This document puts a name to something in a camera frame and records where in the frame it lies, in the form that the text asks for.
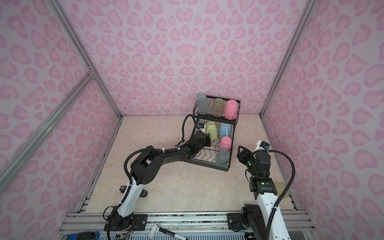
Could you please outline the pale green ceramic mug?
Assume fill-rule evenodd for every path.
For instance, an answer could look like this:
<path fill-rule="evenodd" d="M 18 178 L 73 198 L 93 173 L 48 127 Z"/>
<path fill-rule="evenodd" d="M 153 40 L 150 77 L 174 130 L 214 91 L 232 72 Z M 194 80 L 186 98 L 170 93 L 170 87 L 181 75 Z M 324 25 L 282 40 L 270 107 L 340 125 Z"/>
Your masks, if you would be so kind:
<path fill-rule="evenodd" d="M 212 121 L 207 122 L 206 134 L 210 134 L 210 138 L 212 142 L 218 138 L 218 130 L 215 122 L 212 122 Z"/>

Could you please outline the teal translucent plastic cup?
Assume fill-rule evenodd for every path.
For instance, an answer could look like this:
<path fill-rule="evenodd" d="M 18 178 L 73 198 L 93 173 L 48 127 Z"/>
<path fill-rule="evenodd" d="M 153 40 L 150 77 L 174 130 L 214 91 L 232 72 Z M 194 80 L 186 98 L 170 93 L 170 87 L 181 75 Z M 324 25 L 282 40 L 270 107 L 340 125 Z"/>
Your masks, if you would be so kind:
<path fill-rule="evenodd" d="M 219 167 L 226 168 L 229 164 L 230 152 L 227 149 L 220 149 L 217 153 L 215 164 Z"/>

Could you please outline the pink plastic cup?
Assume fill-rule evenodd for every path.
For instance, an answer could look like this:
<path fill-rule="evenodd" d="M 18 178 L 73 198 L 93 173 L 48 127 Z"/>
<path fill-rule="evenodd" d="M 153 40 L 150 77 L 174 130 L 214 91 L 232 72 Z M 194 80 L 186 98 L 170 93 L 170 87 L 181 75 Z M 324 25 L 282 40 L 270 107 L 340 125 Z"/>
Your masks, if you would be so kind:
<path fill-rule="evenodd" d="M 219 143 L 219 150 L 226 149 L 230 151 L 231 148 L 232 148 L 232 139 L 228 136 L 222 137 Z"/>
<path fill-rule="evenodd" d="M 227 120 L 235 120 L 238 117 L 239 104 L 235 100 L 229 100 L 225 106 L 225 118 Z"/>

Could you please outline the light blue ceramic mug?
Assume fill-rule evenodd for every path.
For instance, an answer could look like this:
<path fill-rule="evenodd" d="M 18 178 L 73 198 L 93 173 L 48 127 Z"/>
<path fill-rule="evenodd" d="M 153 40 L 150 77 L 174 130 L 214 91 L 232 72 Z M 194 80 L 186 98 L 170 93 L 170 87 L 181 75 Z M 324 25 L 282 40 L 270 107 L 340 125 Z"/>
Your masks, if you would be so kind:
<path fill-rule="evenodd" d="M 224 137 L 231 137 L 232 125 L 227 123 L 221 123 L 218 136 L 222 139 Z"/>

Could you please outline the green translucent plastic cup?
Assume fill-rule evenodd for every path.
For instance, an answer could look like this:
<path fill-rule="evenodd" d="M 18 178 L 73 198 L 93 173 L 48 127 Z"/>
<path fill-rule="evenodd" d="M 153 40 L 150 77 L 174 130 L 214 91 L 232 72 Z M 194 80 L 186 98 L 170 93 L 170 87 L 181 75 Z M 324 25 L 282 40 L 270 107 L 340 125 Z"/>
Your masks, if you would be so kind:
<path fill-rule="evenodd" d="M 221 117 L 224 113 L 225 101 L 221 98 L 216 98 L 213 101 L 213 105 L 211 107 L 211 115 L 214 117 Z"/>

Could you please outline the pale yellow translucent cup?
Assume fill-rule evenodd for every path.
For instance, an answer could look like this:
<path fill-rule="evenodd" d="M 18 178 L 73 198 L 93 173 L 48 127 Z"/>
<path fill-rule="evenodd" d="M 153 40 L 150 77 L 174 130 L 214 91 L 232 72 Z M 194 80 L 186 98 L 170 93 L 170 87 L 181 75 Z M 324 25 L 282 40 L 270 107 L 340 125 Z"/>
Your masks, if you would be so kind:
<path fill-rule="evenodd" d="M 280 197 L 283 194 L 284 190 L 287 188 L 287 184 L 283 182 L 277 182 L 275 183 L 275 187 L 278 193 L 278 197 Z M 288 198 L 290 194 L 291 194 L 291 191 L 290 191 L 290 188 L 288 188 L 288 190 L 283 196 L 283 199 Z"/>

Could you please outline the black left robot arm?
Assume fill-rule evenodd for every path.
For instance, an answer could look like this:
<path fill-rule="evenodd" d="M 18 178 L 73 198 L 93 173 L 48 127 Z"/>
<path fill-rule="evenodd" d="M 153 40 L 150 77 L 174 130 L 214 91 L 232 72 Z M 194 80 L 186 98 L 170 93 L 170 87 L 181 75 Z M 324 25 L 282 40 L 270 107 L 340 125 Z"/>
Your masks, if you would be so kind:
<path fill-rule="evenodd" d="M 187 162 L 193 159 L 204 147 L 211 145 L 209 134 L 195 133 L 185 144 L 173 149 L 156 149 L 148 146 L 130 154 L 124 163 L 124 171 L 129 179 L 122 199 L 113 207 L 106 219 L 104 230 L 125 231 L 133 228 L 134 208 L 144 186 L 152 182 L 163 165 L 173 162 Z"/>

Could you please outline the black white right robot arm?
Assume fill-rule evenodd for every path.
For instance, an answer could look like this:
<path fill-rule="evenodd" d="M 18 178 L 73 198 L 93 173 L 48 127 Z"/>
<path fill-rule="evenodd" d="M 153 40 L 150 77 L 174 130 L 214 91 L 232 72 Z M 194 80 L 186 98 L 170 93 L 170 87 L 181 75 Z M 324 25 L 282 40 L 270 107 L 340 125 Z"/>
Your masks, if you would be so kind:
<path fill-rule="evenodd" d="M 280 195 L 270 177 L 271 153 L 285 157 L 292 167 L 291 178 Z M 247 167 L 246 172 L 251 174 L 250 192 L 257 201 L 256 205 L 245 204 L 242 207 L 242 224 L 252 229 L 257 240 L 290 240 L 291 236 L 281 213 L 280 202 L 290 189 L 296 175 L 293 160 L 281 151 L 271 150 L 265 142 L 262 142 L 262 146 L 254 152 L 239 146 L 237 159 Z"/>

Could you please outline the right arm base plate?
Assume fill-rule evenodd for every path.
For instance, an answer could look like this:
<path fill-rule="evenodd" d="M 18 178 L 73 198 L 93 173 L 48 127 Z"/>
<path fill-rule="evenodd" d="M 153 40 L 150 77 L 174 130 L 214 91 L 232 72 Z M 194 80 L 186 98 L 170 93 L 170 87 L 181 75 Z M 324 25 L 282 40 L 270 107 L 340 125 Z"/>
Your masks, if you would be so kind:
<path fill-rule="evenodd" d="M 242 230 L 248 229 L 248 224 L 246 222 L 246 216 L 242 213 L 228 213 L 227 214 L 227 223 L 228 229 L 234 232 L 240 232 Z"/>

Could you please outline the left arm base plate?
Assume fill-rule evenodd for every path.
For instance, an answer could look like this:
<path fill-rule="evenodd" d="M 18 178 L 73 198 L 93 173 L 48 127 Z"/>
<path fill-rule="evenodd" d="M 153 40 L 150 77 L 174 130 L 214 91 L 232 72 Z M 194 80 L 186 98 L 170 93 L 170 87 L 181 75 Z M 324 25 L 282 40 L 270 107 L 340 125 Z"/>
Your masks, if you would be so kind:
<path fill-rule="evenodd" d="M 148 215 L 131 214 L 121 217 L 119 214 L 109 215 L 104 226 L 104 231 L 144 231 Z"/>

